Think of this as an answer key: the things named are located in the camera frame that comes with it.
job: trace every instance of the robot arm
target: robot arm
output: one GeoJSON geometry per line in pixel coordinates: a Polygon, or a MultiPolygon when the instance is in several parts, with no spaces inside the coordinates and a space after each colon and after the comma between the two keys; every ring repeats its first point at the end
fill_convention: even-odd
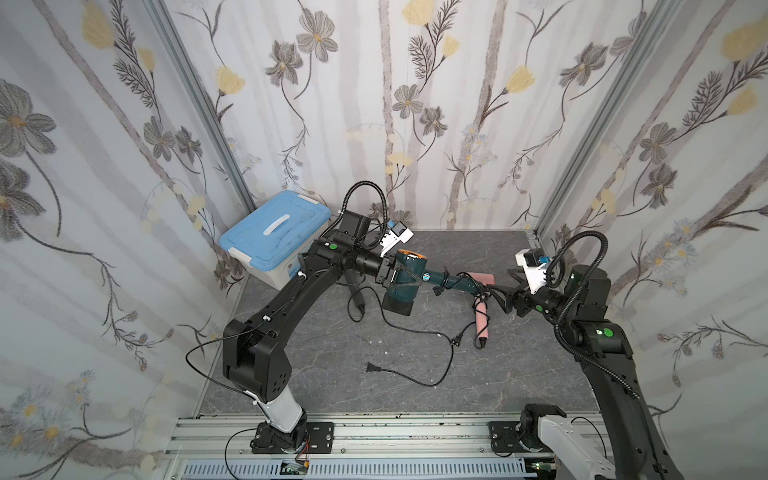
{"type": "MultiPolygon", "coordinates": [[[[403,315],[410,314],[422,282],[434,283],[439,290],[454,288],[475,295],[480,293],[478,283],[471,278],[427,270],[426,257],[417,253],[398,250],[394,255],[382,257],[378,249],[362,248],[359,238],[361,232],[368,231],[368,226],[366,217],[347,211],[341,226],[330,239],[320,238],[312,244],[303,257],[300,273],[269,304],[246,322],[232,320],[227,325],[225,337],[235,337],[224,340],[223,374],[251,396],[253,404],[259,406],[267,418],[257,430],[258,441],[252,443],[254,453],[260,452],[262,446],[265,449],[277,446],[286,452],[295,452],[306,441],[306,412],[293,399],[287,385],[291,365],[284,349],[306,312],[347,269],[374,276],[377,283],[386,287],[383,307],[403,315]]],[[[384,243],[388,249],[392,247],[391,241],[383,240],[383,247],[384,243]]],[[[541,264],[543,260],[548,261],[543,253],[520,252],[518,257],[528,267],[521,273],[530,273],[536,279],[535,291],[527,278],[512,271],[510,274],[519,282],[516,287],[481,284],[479,287],[489,291],[505,313],[516,311],[519,316],[524,316],[537,310],[553,322],[562,313],[568,297],[577,290],[576,286],[588,267],[574,266],[564,293],[560,293],[545,286],[546,282],[541,285],[541,264]]],[[[574,357],[594,390],[613,445],[615,464],[615,477],[612,477],[613,470],[599,472],[593,468],[584,469],[581,465],[584,472],[590,472],[585,478],[599,478],[595,477],[597,473],[605,478],[682,478],[648,412],[624,331],[604,318],[611,281],[604,271],[597,269],[585,286],[564,313],[563,318],[567,320],[564,339],[578,354],[574,357]],[[629,395],[619,382],[596,368],[593,362],[580,357],[596,360],[617,373],[632,385],[637,398],[629,395]]],[[[563,437],[568,437],[568,432],[558,428],[559,414],[553,416],[553,412],[528,407],[521,414],[518,432],[522,445],[534,449],[544,442],[553,449],[570,448],[571,456],[580,460],[583,458],[579,452],[594,454],[587,447],[579,446],[575,437],[563,437]]]]}

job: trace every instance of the white wall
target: white wall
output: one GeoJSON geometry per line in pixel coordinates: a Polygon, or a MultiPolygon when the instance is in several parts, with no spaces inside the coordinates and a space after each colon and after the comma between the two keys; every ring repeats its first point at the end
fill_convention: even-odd
{"type": "MultiPolygon", "coordinates": [[[[237,298],[214,237],[246,211],[151,25],[138,2],[0,3],[4,476],[152,478],[203,386],[184,354],[237,298]],[[113,44],[122,4],[135,51],[113,44]]],[[[214,351],[190,359],[208,370],[214,351]]]]}

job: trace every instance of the gray marble floor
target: gray marble floor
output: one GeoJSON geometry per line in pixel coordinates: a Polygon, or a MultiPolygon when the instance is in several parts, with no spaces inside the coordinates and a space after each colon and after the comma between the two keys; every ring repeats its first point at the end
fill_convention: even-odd
{"type": "MultiPolygon", "coordinates": [[[[523,233],[510,231],[423,231],[407,245],[426,255],[433,270],[446,265],[452,273],[493,273],[502,285],[513,284],[507,281],[506,269],[514,266],[515,253],[527,246],[523,233]]],[[[255,313],[276,293],[253,277],[245,288],[238,319],[255,313]]],[[[375,288],[383,293],[380,286],[375,288]]],[[[286,348],[293,365],[290,387],[308,412],[509,412],[529,402],[551,402],[566,410],[597,409],[581,368],[554,340],[551,325],[536,312],[524,318],[507,316],[495,301],[489,305],[487,346],[476,350],[470,329],[439,386],[418,386],[386,372],[366,373],[370,361],[434,382],[445,371],[450,347],[439,336],[388,327],[371,291],[364,290],[364,295],[365,319],[353,323],[345,310],[349,289],[331,287],[290,339],[286,348]]],[[[435,296],[424,285],[411,316],[388,312],[387,318],[400,326],[443,331],[453,337],[472,321],[471,304],[466,293],[446,291],[435,296]]],[[[220,359],[214,372],[216,379],[223,379],[220,359]]],[[[244,397],[212,385],[200,413],[254,410],[244,397]]]]}

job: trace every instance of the blue storage box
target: blue storage box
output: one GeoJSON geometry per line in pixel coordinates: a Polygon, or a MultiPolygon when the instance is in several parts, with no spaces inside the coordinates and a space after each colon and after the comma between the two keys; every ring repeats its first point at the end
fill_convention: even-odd
{"type": "Polygon", "coordinates": [[[309,197],[283,191],[219,238],[219,245],[248,272],[282,289],[299,270],[298,254],[328,227],[331,210],[309,197]]]}

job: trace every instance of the gray flower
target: gray flower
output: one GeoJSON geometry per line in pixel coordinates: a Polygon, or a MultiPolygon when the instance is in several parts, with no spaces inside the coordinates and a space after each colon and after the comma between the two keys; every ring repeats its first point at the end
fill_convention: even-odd
{"type": "Polygon", "coordinates": [[[296,42],[299,44],[299,50],[304,53],[315,52],[315,56],[320,61],[328,61],[329,51],[338,51],[339,46],[331,38],[333,30],[336,27],[333,25],[333,21],[328,18],[325,12],[317,11],[315,16],[312,16],[312,12],[309,9],[303,8],[299,23],[304,30],[309,33],[299,33],[296,36],[296,42]]]}
{"type": "Polygon", "coordinates": [[[371,213],[368,214],[368,218],[380,218],[384,212],[382,211],[382,203],[371,204],[371,213]]]}
{"type": "Polygon", "coordinates": [[[392,106],[392,109],[394,111],[400,110],[400,118],[408,118],[411,112],[414,115],[418,114],[424,108],[424,104],[416,100],[419,96],[418,90],[417,84],[411,85],[411,88],[408,88],[408,85],[403,85],[395,90],[397,103],[392,106]]]}
{"type": "Polygon", "coordinates": [[[395,223],[402,222],[403,225],[410,228],[413,226],[413,221],[411,220],[412,214],[410,210],[397,210],[395,213],[392,214],[391,220],[395,223]]]}
{"type": "Polygon", "coordinates": [[[292,84],[299,83],[299,77],[296,75],[296,69],[304,65],[304,60],[296,51],[296,45],[284,41],[279,43],[277,40],[272,45],[270,58],[275,61],[274,67],[266,68],[266,74],[270,76],[273,85],[280,86],[283,77],[288,78],[292,84]]]}
{"type": "Polygon", "coordinates": [[[227,265],[226,260],[219,260],[216,263],[216,269],[214,270],[214,276],[219,280],[219,290],[224,290],[229,285],[227,277],[230,275],[230,267],[227,265]]]}
{"type": "Polygon", "coordinates": [[[667,164],[659,165],[659,168],[652,170],[648,174],[650,183],[641,192],[643,195],[652,195],[650,207],[658,208],[666,205],[669,200],[664,194],[667,188],[674,187],[674,180],[677,178],[677,170],[672,170],[667,164]]]}
{"type": "Polygon", "coordinates": [[[590,42],[579,55],[576,55],[576,62],[578,64],[575,67],[563,68],[560,72],[562,76],[560,86],[565,87],[573,80],[576,80],[581,86],[586,85],[587,80],[589,80],[589,74],[593,70],[603,68],[603,65],[605,65],[606,50],[608,50],[608,46],[595,45],[590,42]]]}
{"type": "Polygon", "coordinates": [[[640,12],[637,17],[632,18],[631,22],[629,22],[629,36],[616,37],[613,45],[611,45],[611,55],[624,56],[629,51],[632,43],[634,42],[634,39],[637,37],[637,33],[640,32],[640,27],[643,26],[643,22],[645,22],[646,17],[647,13],[640,12]]]}
{"type": "Polygon", "coordinates": [[[640,141],[640,146],[643,148],[640,153],[640,161],[646,161],[650,158],[650,161],[660,164],[664,158],[667,158],[664,147],[672,143],[676,133],[677,129],[669,128],[666,121],[655,124],[650,130],[650,138],[644,138],[640,141]]]}
{"type": "Polygon", "coordinates": [[[240,276],[243,274],[243,264],[240,263],[237,258],[228,256],[227,263],[229,264],[232,276],[240,276]]]}
{"type": "Polygon", "coordinates": [[[154,115],[144,124],[144,139],[148,144],[154,145],[152,154],[155,158],[160,158],[162,154],[165,161],[170,161],[170,149],[176,144],[174,135],[169,131],[162,133],[154,115]]]}
{"type": "Polygon", "coordinates": [[[0,238],[5,242],[22,238],[18,218],[36,217],[45,208],[23,190],[29,186],[29,174],[14,164],[0,160],[0,238]]]}
{"type": "Polygon", "coordinates": [[[40,154],[56,151],[42,132],[56,128],[48,115],[32,113],[32,99],[24,89],[0,80],[0,154],[17,157],[29,144],[40,154]]]}
{"type": "Polygon", "coordinates": [[[200,148],[199,140],[192,140],[192,134],[184,127],[181,127],[176,133],[176,141],[179,142],[179,151],[182,154],[187,154],[190,159],[190,163],[194,163],[194,155],[203,155],[203,149],[200,148]]]}
{"type": "Polygon", "coordinates": [[[563,223],[563,226],[560,230],[556,230],[554,232],[554,241],[555,243],[565,243],[571,239],[571,229],[568,228],[568,225],[563,223]]]}
{"type": "Polygon", "coordinates": [[[442,137],[442,134],[445,132],[446,129],[448,129],[448,125],[440,122],[443,118],[444,118],[444,115],[442,114],[442,110],[440,110],[440,107],[427,108],[426,110],[424,110],[422,117],[419,119],[419,121],[424,124],[423,134],[427,135],[429,134],[429,132],[431,132],[434,129],[435,135],[437,135],[438,137],[442,137]]]}

